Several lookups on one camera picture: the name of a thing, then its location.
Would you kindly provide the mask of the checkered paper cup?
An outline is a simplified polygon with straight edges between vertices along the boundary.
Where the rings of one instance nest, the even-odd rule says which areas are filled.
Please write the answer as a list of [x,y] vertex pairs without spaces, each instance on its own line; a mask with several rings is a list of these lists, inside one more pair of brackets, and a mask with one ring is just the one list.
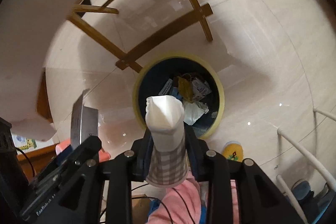
[[146,99],[145,121],[154,143],[146,181],[153,186],[172,188],[187,176],[184,116],[182,102],[173,96]]

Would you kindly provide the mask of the silver cardboard box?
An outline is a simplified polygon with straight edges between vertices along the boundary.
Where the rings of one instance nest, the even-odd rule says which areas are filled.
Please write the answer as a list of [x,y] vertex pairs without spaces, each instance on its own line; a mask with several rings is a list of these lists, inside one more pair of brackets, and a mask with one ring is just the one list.
[[98,136],[98,110],[84,105],[87,92],[88,89],[83,90],[72,108],[70,143],[73,149],[88,137]]

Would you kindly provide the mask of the yellow rimmed trash bin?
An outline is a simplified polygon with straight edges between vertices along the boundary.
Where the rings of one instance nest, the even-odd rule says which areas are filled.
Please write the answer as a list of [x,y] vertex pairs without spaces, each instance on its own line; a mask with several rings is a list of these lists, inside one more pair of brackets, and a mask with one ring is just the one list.
[[207,139],[224,113],[224,89],[213,68],[197,56],[173,53],[149,63],[139,73],[133,91],[133,110],[145,127],[146,99],[172,96],[182,102],[185,122],[198,138]]

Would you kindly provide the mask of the yellow embroidered slipper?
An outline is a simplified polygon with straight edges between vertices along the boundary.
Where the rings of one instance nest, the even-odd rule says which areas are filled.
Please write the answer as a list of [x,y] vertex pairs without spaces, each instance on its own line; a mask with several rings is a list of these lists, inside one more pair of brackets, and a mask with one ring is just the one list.
[[222,155],[227,160],[242,162],[244,159],[243,147],[238,141],[229,141],[225,144]]

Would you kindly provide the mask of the white metal rack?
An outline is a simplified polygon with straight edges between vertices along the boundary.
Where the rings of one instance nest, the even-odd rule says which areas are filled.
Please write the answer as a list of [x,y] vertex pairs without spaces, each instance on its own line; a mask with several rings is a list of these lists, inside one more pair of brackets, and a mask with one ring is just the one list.
[[[333,175],[324,167],[324,165],[306,148],[304,148],[299,142],[293,140],[287,133],[285,133],[282,129],[277,129],[277,134],[284,139],[286,139],[293,147],[295,147],[310,163],[311,165],[319,172],[319,174],[325,179],[326,183],[328,184],[329,188],[335,192],[335,178]],[[294,207],[295,211],[298,213],[299,217],[303,220],[303,223],[308,223],[305,213],[303,212],[301,206],[299,205],[298,201],[295,199],[292,191],[289,189],[288,185],[282,178],[280,174],[276,176],[277,181],[280,183],[282,188],[285,190],[292,206]]]

